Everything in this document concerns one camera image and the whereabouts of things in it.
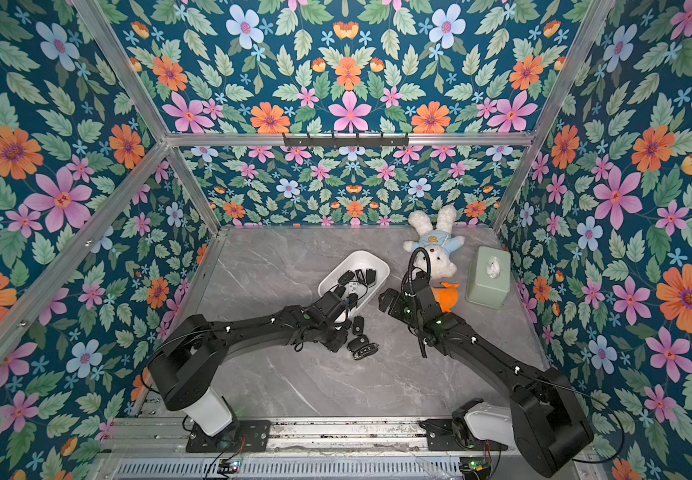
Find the black car key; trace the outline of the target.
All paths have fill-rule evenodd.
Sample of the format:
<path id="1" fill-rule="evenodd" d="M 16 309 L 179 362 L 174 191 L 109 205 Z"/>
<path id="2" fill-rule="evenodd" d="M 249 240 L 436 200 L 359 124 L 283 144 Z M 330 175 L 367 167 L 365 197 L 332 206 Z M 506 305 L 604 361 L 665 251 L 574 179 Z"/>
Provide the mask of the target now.
<path id="1" fill-rule="evenodd" d="M 369 343 L 370 341 L 366 335 L 359 335 L 348 342 L 347 348 L 350 352 L 355 353 L 360 348 L 368 345 Z"/>
<path id="2" fill-rule="evenodd" d="M 362 284 L 362 285 L 366 285 L 366 284 L 367 284 L 365 274 L 364 274 L 364 272 L 363 272 L 361 269 L 357 269 L 357 270 L 355 271 L 355 278 L 356 278 L 356 280 L 357 280 L 360 284 Z"/>
<path id="3" fill-rule="evenodd" d="M 352 323 L 352 333 L 355 336 L 361 336 L 364 334 L 365 319 L 362 316 L 356 316 Z"/>

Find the black car key front isolated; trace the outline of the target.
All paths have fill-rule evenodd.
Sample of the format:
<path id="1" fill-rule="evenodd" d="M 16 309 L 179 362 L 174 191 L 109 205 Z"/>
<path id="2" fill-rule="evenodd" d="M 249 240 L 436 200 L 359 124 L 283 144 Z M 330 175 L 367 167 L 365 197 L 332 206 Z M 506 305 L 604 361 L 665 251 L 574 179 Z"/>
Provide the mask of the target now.
<path id="1" fill-rule="evenodd" d="M 339 285 L 346 285 L 346 284 L 350 283 L 354 278 L 355 278 L 355 272 L 348 270 L 348 271 L 344 272 L 338 278 L 338 284 Z"/>

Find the black silver flip key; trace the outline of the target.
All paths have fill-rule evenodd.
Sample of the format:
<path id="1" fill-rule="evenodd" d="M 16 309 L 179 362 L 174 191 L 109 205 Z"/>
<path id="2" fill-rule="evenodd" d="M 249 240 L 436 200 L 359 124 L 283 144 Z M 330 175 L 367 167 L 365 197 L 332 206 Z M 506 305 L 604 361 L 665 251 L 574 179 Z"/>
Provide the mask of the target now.
<path id="1" fill-rule="evenodd" d="M 374 269 L 366 269 L 365 270 L 365 284 L 367 286 L 371 286 L 376 282 L 377 274 Z"/>

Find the black key with chrome trim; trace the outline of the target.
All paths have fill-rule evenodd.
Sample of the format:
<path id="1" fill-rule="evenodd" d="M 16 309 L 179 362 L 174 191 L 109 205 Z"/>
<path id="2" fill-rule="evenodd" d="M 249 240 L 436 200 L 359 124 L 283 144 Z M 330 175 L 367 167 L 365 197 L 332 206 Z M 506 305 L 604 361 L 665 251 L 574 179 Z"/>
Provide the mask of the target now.
<path id="1" fill-rule="evenodd" d="M 363 360 L 367 357 L 370 357 L 374 354 L 376 354 L 379 350 L 379 346 L 375 343 L 369 343 L 366 345 L 363 345 L 359 347 L 356 351 L 353 352 L 353 359 L 356 361 Z"/>

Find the white plastic storage box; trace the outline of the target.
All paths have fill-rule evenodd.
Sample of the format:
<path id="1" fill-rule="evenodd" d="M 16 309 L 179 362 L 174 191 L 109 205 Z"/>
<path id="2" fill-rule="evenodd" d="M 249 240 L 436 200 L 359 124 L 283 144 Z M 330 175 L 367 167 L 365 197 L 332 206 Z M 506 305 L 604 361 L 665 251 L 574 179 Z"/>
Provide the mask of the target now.
<path id="1" fill-rule="evenodd" d="M 385 282 L 390 277 L 390 267 L 389 265 L 380 259 L 379 257 L 373 255 L 366 250 L 357 250 L 349 254 L 343 261 L 341 261 L 330 273 L 328 273 L 324 279 L 319 283 L 317 293 L 319 296 L 324 295 L 327 291 L 334 290 L 338 286 L 338 278 L 346 271 L 356 271 L 361 269 L 364 274 L 366 269 L 374 269 L 377 274 L 376 282 L 371 286 L 364 286 L 364 292 L 362 295 L 357 296 L 357 305 L 355 308 L 351 309 L 349 316 L 360 315 L 364 308 L 377 297 L 377 295 L 382 290 Z M 346 284 L 345 295 L 348 296 L 349 284 Z"/>

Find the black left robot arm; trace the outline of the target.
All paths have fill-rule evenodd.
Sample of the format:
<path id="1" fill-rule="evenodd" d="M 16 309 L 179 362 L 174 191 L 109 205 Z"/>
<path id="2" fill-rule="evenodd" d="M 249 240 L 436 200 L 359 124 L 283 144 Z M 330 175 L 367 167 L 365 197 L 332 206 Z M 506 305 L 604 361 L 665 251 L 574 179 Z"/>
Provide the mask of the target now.
<path id="1" fill-rule="evenodd" d="M 154 388 L 167 410 L 189 417 L 209 437 L 223 433 L 236 415 L 213 385 L 226 362 L 261 349 L 315 343 L 337 352 L 347 340 L 345 323 L 359 296 L 343 287 L 308 306 L 289 305 L 271 314 L 233 322 L 186 318 L 147 361 Z"/>

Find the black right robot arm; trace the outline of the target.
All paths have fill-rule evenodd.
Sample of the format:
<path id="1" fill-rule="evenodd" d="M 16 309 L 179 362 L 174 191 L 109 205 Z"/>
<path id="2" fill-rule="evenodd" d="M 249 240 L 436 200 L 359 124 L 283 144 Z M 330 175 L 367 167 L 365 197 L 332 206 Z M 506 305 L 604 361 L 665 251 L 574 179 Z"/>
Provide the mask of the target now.
<path id="1" fill-rule="evenodd" d="M 514 447 L 538 474 L 552 477 L 591 443 L 590 422 L 563 374 L 513 358 L 444 312 L 425 278 L 386 289 L 379 309 L 406 324 L 421 348 L 461 362 L 508 399 Z"/>

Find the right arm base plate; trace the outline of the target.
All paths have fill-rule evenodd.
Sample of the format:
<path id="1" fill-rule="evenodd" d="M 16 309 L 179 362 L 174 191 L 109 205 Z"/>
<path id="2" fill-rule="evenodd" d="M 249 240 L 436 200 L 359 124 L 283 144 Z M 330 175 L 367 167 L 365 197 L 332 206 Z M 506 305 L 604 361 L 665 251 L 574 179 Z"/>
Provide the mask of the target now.
<path id="1" fill-rule="evenodd" d="M 507 451 L 509 447 L 492 440 L 480 440 L 462 421 L 453 419 L 425 419 L 418 422 L 425 432 L 430 451 Z"/>

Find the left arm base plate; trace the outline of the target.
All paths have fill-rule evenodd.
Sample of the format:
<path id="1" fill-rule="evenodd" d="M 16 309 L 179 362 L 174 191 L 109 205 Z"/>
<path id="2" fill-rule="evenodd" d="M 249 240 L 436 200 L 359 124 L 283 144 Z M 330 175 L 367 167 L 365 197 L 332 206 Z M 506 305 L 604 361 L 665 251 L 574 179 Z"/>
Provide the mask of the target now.
<path id="1" fill-rule="evenodd" d="M 264 452 L 270 437 L 269 420 L 236 420 L 214 436 L 206 434 L 194 424 L 185 447 L 187 453 Z"/>

